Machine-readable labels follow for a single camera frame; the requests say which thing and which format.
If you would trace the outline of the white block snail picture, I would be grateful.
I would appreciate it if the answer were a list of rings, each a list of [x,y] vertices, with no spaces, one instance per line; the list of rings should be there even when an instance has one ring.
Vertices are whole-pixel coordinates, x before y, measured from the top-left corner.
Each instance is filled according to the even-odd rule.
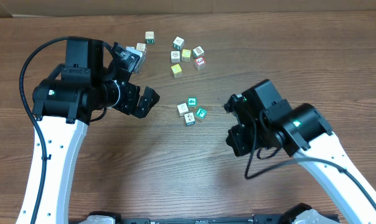
[[[178,113],[179,113],[180,117],[184,116],[186,113],[189,112],[187,103],[179,104],[177,106],[177,110],[178,110]]]

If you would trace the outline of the green block number four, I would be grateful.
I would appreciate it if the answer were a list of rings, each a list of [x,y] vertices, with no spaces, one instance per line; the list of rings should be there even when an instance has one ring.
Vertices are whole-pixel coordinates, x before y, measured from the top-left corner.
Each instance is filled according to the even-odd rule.
[[[194,97],[188,98],[187,105],[189,107],[196,107],[197,106],[197,98],[194,98]]]

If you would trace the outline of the white block blue side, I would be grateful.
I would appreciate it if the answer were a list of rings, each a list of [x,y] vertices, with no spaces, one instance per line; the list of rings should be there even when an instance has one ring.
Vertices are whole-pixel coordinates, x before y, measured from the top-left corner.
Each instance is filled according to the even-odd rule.
[[[186,113],[184,115],[184,121],[185,121],[187,126],[195,124],[195,116],[194,116],[193,112]]]

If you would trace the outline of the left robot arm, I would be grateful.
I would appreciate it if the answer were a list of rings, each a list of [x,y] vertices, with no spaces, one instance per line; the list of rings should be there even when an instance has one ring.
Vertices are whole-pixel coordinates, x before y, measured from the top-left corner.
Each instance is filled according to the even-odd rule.
[[[144,118],[159,101],[152,88],[129,82],[146,48],[65,37],[65,62],[34,88],[26,113],[34,126],[34,152],[18,223],[67,223],[79,150],[92,113],[113,108]]]

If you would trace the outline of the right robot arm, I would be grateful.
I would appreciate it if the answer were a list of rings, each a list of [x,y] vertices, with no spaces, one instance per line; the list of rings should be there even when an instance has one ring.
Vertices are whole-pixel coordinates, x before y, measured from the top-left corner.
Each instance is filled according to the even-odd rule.
[[[328,194],[349,223],[376,223],[376,191],[359,172],[332,126],[312,105],[292,108],[271,80],[263,80],[224,104],[238,123],[226,143],[237,157],[262,159],[264,149],[284,150],[289,160],[244,177],[254,179],[283,166],[299,164]]]

